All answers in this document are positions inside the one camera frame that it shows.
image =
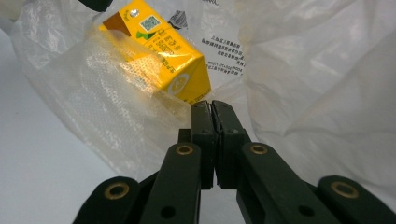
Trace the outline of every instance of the plastic bag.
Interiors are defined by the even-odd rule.
[[[189,126],[190,106],[139,82],[132,63],[152,69],[161,61],[125,62],[120,50],[146,49],[121,33],[113,35],[129,48],[113,46],[91,29],[97,16],[78,1],[37,0],[24,6],[11,39],[23,71],[61,121],[118,174],[142,180]]]
[[[257,137],[314,185],[344,175],[396,211],[396,2],[240,1]]]
[[[239,21],[220,1],[185,1],[188,37],[205,55],[212,89],[241,77],[245,60],[238,39]]]

